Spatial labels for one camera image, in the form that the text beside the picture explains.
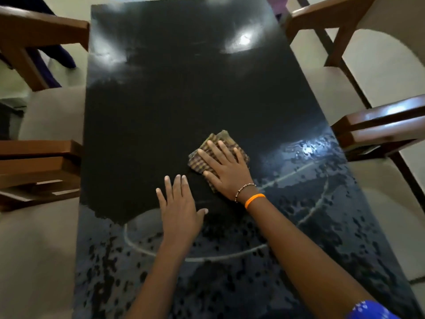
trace bracelet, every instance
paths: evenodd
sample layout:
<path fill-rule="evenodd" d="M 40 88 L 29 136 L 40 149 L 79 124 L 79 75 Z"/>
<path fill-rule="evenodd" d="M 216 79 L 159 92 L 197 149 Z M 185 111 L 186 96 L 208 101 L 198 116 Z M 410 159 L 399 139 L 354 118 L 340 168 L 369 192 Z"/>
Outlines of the bracelet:
<path fill-rule="evenodd" d="M 253 195 L 251 198 L 249 198 L 248 200 L 247 200 L 247 202 L 245 203 L 245 209 L 248 209 L 248 206 L 249 206 L 249 204 L 254 200 L 254 199 L 256 199 L 256 198 L 258 198 L 258 197 L 266 197 L 266 196 L 264 196 L 262 193 L 257 193 L 256 195 Z"/>
<path fill-rule="evenodd" d="M 255 187 L 257 187 L 257 185 L 256 185 L 256 184 L 253 184 L 253 183 L 248 183 L 248 184 L 246 184 L 246 185 L 243 185 L 243 186 L 242 186 L 242 188 L 241 188 L 241 189 L 239 189 L 239 190 L 238 190 L 238 192 L 236 193 L 236 196 L 235 196 L 235 202 L 237 202 L 237 200 L 236 200 L 236 199 L 238 198 L 238 195 L 239 195 L 239 193 L 241 192 L 241 190 L 242 190 L 242 189 L 244 189 L 244 188 L 245 188 L 245 187 L 247 187 L 247 186 L 255 186 Z"/>

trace person's left hand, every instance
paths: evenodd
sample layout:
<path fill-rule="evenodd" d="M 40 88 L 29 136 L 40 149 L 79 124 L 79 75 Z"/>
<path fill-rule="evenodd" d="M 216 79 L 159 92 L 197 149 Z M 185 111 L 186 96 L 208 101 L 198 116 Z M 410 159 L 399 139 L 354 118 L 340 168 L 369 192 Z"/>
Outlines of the person's left hand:
<path fill-rule="evenodd" d="M 170 177 L 166 176 L 165 191 L 167 199 L 164 198 L 161 189 L 156 189 L 164 230 L 162 246 L 169 247 L 174 253 L 185 257 L 202 228 L 208 209 L 196 212 L 195 201 L 186 176 L 177 175 L 173 186 Z"/>

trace forearm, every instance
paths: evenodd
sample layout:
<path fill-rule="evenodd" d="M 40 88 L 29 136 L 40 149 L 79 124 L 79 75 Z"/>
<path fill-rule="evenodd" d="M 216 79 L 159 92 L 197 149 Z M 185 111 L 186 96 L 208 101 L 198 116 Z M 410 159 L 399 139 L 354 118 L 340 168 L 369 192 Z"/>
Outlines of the forearm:
<path fill-rule="evenodd" d="M 179 268 L 184 260 L 181 252 L 161 245 L 152 270 L 135 299 L 126 319 L 166 318 L 173 300 Z"/>
<path fill-rule="evenodd" d="M 266 198 L 248 207 L 280 265 L 318 318 L 342 318 L 370 294 Z"/>

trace blue patterned sleeve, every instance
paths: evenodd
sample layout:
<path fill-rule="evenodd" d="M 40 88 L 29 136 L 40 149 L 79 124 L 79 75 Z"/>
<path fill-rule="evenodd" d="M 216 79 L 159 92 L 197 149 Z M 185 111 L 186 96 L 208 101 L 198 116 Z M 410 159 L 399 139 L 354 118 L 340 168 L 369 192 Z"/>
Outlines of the blue patterned sleeve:
<path fill-rule="evenodd" d="M 357 303 L 346 319 L 400 319 L 375 301 Z"/>

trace checkered cloth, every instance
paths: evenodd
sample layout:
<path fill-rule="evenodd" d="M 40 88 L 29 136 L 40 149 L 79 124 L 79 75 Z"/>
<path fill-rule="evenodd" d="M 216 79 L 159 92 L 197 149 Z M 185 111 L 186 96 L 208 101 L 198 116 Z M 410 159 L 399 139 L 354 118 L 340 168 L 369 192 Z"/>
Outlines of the checkered cloth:
<path fill-rule="evenodd" d="M 243 159 L 248 164 L 249 157 L 244 152 L 244 150 L 241 149 L 241 147 L 229 136 L 229 133 L 226 130 L 222 130 L 219 134 L 215 135 L 213 133 L 210 134 L 210 136 L 204 141 L 204 143 L 199 147 L 200 149 L 204 150 L 207 154 L 209 154 L 211 157 L 213 157 L 215 160 L 218 161 L 217 157 L 214 155 L 213 151 L 210 149 L 210 147 L 207 144 L 207 141 L 211 140 L 218 148 L 218 141 L 221 140 L 223 143 L 229 148 L 230 152 L 235 156 L 235 159 L 237 160 L 237 157 L 235 155 L 235 152 L 233 151 L 233 148 L 238 148 L 243 156 Z M 201 158 L 201 156 L 198 154 L 197 150 L 193 151 L 191 154 L 189 154 L 189 163 L 187 164 L 192 170 L 199 172 L 202 174 L 205 170 L 210 171 L 213 174 L 217 176 L 217 173 L 211 168 L 204 159 Z M 210 185 L 211 190 L 216 193 L 217 189 L 213 186 L 211 182 L 207 180 L 208 184 Z"/>

